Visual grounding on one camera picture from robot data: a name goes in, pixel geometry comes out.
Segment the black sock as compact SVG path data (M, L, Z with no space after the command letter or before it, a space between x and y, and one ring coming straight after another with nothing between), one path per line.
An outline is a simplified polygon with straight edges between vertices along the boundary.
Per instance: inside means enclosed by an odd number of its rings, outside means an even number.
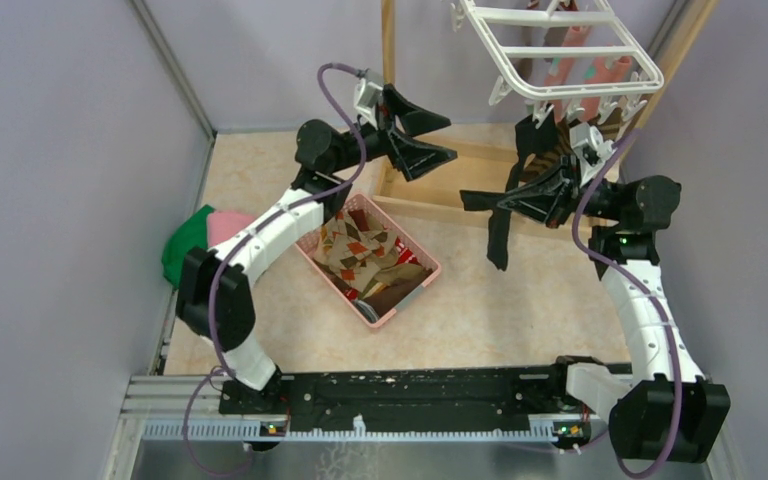
M532 116L527 116L515 125L514 130L517 162L510 170L505 185L506 191L521 184L520 174L523 172L529 157L533 154L547 152L557 143L556 126L552 120L546 120L538 125Z
M511 211L501 208L498 203L508 196L507 192L486 192L461 190L463 209L468 212L490 211L487 231L486 258L501 271L509 265L508 240L510 235Z

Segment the white clip hanger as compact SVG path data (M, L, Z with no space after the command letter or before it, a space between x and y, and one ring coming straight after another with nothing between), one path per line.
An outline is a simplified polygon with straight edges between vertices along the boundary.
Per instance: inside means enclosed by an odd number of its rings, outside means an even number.
M490 6L485 2L455 1L450 17L453 30L470 25L497 70L488 98L495 106L505 97L521 97L537 123L562 119L600 121L620 107L631 119L646 105L648 96L659 91L665 77L655 61L623 24L606 1L540 1L542 10ZM521 27L544 27L563 39L571 26L587 26L590 34L582 47L522 47ZM633 65L622 82L585 84L583 80L557 86L533 85L518 75L511 58L585 58L632 56Z

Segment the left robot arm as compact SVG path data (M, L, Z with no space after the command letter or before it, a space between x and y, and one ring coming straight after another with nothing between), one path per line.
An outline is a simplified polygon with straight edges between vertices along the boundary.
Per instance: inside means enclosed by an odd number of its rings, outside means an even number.
M320 119L296 134L300 169L267 212L214 247L193 247L184 257L176 316L214 347L222 368L244 385L243 401L257 413L279 404L279 369L254 337L251 288L289 247L343 208L349 182L337 172L380 157L412 181L454 160L456 152L421 141L450 126L448 117L408 101L391 84L358 92L358 116L346 132Z

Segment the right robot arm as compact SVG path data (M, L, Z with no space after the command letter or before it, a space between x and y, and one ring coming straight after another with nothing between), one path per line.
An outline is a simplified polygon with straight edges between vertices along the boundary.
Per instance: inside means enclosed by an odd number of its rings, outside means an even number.
M583 216L609 221L582 246L610 297L631 359L622 381L594 360L575 360L546 385L549 404L580 404L601 417L617 457L702 463L731 407L725 386L707 379L689 354L662 285L655 240L680 203L681 186L655 175L631 183L598 178L564 158L533 182L511 188L492 206L555 228Z

